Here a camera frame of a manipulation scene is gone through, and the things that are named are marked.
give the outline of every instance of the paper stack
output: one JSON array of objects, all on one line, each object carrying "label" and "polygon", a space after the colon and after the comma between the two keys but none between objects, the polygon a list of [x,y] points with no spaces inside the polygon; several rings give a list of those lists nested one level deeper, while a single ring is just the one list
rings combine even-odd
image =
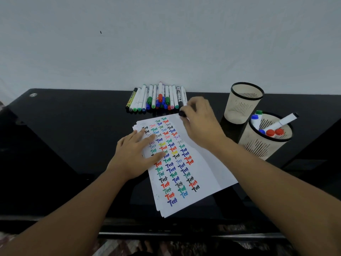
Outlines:
[{"label": "paper stack", "polygon": [[163,217],[237,183],[214,155],[190,140],[178,114],[141,120],[133,127],[141,128],[144,138],[156,134],[143,156],[166,153],[148,169],[156,209]]}]

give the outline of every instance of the white plastic cup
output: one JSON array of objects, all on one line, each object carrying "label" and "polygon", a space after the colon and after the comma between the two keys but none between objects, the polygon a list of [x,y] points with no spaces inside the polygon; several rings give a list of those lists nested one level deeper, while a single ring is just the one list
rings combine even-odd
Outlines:
[{"label": "white plastic cup", "polygon": [[[263,112],[260,129],[264,129],[280,119],[282,119],[282,117],[276,114]],[[247,151],[253,153],[259,158],[266,160],[281,146],[291,140],[293,136],[293,127],[291,124],[284,125],[282,129],[284,130],[284,134],[281,137],[268,137],[255,129],[255,127],[251,124],[250,119],[238,144],[244,146]]]},{"label": "white plastic cup", "polygon": [[248,82],[233,84],[224,117],[233,124],[244,124],[263,95],[264,91],[257,85]]}]

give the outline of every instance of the person's left arm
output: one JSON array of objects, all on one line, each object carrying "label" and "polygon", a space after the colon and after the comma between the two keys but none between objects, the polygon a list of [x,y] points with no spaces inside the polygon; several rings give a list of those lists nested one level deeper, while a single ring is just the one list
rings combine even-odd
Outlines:
[{"label": "person's left arm", "polygon": [[155,135],[143,140],[144,129],[123,137],[116,153],[92,184],[66,204],[25,230],[4,248],[2,256],[87,255],[94,244],[105,215],[126,181],[141,175],[165,153],[142,157],[142,149]]}]

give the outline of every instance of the wall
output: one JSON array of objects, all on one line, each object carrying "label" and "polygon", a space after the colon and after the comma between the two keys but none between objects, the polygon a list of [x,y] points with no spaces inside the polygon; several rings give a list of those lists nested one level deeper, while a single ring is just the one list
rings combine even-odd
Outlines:
[{"label": "wall", "polygon": [[0,0],[0,100],[30,88],[341,94],[341,0]]}]

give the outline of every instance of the person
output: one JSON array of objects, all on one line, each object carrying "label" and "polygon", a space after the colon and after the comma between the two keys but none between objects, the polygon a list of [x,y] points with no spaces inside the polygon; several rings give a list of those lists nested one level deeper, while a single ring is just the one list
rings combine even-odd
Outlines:
[{"label": "person", "polygon": [[[191,98],[181,110],[187,115],[181,118],[189,137],[228,167],[252,201],[301,255],[341,255],[341,201],[259,159],[226,137],[203,97]],[[150,158],[142,157],[142,149],[155,139],[155,135],[142,139],[143,134],[144,129],[120,139],[105,172],[8,243],[0,255],[87,255],[124,183],[164,156],[159,152]]]}]

